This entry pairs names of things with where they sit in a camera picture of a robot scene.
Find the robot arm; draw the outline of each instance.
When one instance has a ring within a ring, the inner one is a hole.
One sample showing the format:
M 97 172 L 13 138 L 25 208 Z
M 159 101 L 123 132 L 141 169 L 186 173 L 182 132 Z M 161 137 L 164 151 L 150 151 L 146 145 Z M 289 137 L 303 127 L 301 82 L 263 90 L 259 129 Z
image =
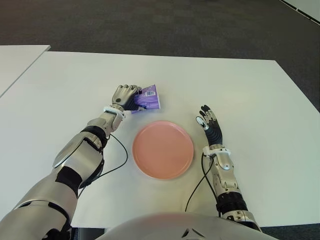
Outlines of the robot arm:
M 234 164 L 230 159 L 230 151 L 223 146 L 222 132 L 212 110 L 204 105 L 196 121 L 203 128 L 209 146 L 203 148 L 204 156 L 213 161 L 214 191 L 217 196 L 216 209 L 222 218 L 234 221 L 261 232 L 256 220 L 247 205 L 234 175 Z
M 103 149 L 109 135 L 125 118 L 124 110 L 137 110 L 134 97 L 141 88 L 120 85 L 112 105 L 61 150 L 52 172 L 34 185 L 0 222 L 0 240 L 70 239 L 78 189 L 92 183 L 104 166 Z

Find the purple package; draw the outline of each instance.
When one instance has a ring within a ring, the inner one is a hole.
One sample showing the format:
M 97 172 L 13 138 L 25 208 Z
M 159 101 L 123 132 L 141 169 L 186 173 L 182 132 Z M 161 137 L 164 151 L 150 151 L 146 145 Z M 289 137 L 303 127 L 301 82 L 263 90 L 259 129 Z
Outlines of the purple package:
M 131 111 L 133 114 L 146 109 L 160 109 L 160 101 L 156 85 L 143 88 L 141 90 L 141 94 L 135 96 L 134 102 L 140 107 L 137 111 Z

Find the wire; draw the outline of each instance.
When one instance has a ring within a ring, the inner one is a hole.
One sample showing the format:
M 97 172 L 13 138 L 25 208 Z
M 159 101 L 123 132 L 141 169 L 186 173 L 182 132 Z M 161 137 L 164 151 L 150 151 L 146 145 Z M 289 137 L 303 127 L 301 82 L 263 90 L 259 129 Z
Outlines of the wire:
M 106 175 L 106 174 L 109 174 L 109 173 L 111 173 L 111 172 L 113 172 L 113 171 L 121 168 L 121 167 L 122 167 L 123 165 L 125 165 L 125 164 L 127 163 L 127 161 L 128 161 L 128 151 L 127 151 L 126 147 L 125 147 L 115 136 L 113 136 L 112 134 L 110 134 L 110 135 L 111 135 L 115 140 L 117 140 L 118 143 L 120 143 L 121 146 L 123 147 L 123 149 L 125 150 L 125 155 L 126 155 L 125 161 L 124 161 L 124 163 L 122 163 L 120 166 L 117 166 L 116 168 L 114 168 L 114 169 L 112 169 L 112 170 L 110 170 L 110 171 L 107 171 L 107 172 L 105 172 L 104 174 L 101 174 L 97 179 L 99 179 L 99 178 L 101 178 L 102 176 L 104 176 L 104 175 Z
M 202 172 L 203 172 L 203 177 L 205 178 L 206 182 L 208 183 L 208 185 L 209 185 L 209 187 L 210 187 L 210 189 L 211 189 L 211 191 L 212 191 L 212 193 L 213 193 L 213 196 L 214 196 L 214 198 L 215 198 L 215 201 L 218 202 L 218 198 L 217 198 L 216 192 L 215 192 L 214 188 L 212 187 L 212 185 L 211 185 L 211 183 L 210 183 L 210 181 L 209 181 L 209 179 L 208 179 L 208 177 L 207 177 L 207 174 L 205 173 L 205 168 L 204 168 L 204 156 L 205 156 L 205 155 L 202 153 L 202 156 L 201 156 L 201 168 L 202 168 Z M 210 168 L 211 168 L 212 165 L 214 164 L 214 160 L 212 159 L 211 161 L 212 161 L 212 163 L 211 163 Z
M 203 165 L 203 160 L 204 160 L 204 154 L 202 154 L 202 156 L 201 156 L 201 166 L 202 166 L 202 170 L 204 169 L 204 168 L 203 168 L 203 166 L 204 166 L 204 165 Z M 189 197 L 189 199 L 188 199 L 188 201 L 187 201 L 187 203 L 186 203 L 186 205 L 185 205 L 185 209 L 184 209 L 185 212 L 186 212 L 187 209 L 188 209 L 188 205 L 189 205 L 189 202 L 190 202 L 192 196 L 193 196 L 194 193 L 196 192 L 196 190 L 197 190 L 197 188 L 199 187 L 199 185 L 201 184 L 201 182 L 205 179 L 205 177 L 207 177 L 207 174 L 208 174 L 208 172 L 210 171 L 213 163 L 214 163 L 214 161 L 211 162 L 211 165 L 210 165 L 208 171 L 207 171 L 207 172 L 204 172 L 204 176 L 200 179 L 200 181 L 198 182 L 198 184 L 195 186 L 193 192 L 191 193 L 191 195 L 190 195 L 190 197 Z
M 81 192 L 80 192 L 79 195 L 78 195 L 78 199 L 80 198 L 82 192 L 86 189 L 86 187 L 87 187 L 87 186 L 85 186 L 84 188 L 82 188 Z
M 117 167 L 115 167 L 114 169 L 112 169 L 112 170 L 110 170 L 110 171 L 107 171 L 107 172 L 105 172 L 104 174 L 101 174 L 99 177 L 97 177 L 93 182 L 95 182 L 96 180 L 98 180 L 99 178 L 101 178 L 101 177 L 103 177 L 104 175 L 106 175 L 106 174 L 109 174 L 109 173 L 111 173 L 111 172 L 113 172 L 113 171 L 115 171 L 115 170 L 117 170 L 117 169 L 119 169 L 119 168 L 121 168 L 123 165 L 125 165 L 126 163 L 127 163 L 127 161 L 128 161 L 128 151 L 127 151 L 127 149 L 126 149 L 126 147 L 122 144 L 122 142 L 120 142 L 115 136 L 113 136 L 112 134 L 110 134 L 115 140 L 117 140 L 117 142 L 118 143 L 120 143 L 121 144 L 121 146 L 123 147 L 123 149 L 124 149 L 124 151 L 125 151 L 125 161 L 124 161 L 124 163 L 122 163 L 120 166 L 117 166 Z M 78 195 L 78 199 L 80 198 L 80 196 L 81 196 L 81 194 L 83 193 L 83 191 L 86 189 L 86 187 L 87 186 L 85 186 L 84 188 L 82 188 L 82 190 L 81 190 L 81 192 L 79 193 L 79 195 Z

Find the gray carpet floor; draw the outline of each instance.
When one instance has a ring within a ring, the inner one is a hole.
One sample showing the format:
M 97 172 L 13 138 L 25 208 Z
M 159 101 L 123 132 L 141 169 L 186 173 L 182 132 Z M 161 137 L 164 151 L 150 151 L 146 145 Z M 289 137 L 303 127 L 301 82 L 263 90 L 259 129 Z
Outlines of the gray carpet floor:
M 279 0 L 2 0 L 0 45 L 276 60 L 320 110 L 320 27 Z M 319 224 L 264 228 L 319 239 Z

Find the barcode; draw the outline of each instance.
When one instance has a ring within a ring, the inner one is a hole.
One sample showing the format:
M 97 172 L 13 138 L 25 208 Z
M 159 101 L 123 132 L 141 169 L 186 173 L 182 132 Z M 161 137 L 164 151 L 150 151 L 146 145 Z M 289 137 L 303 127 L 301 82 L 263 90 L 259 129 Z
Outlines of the barcode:
M 145 93 L 145 96 L 146 96 L 146 97 L 153 96 L 153 95 L 156 95 L 156 93 L 155 93 L 154 91 L 147 91 L 147 92 Z

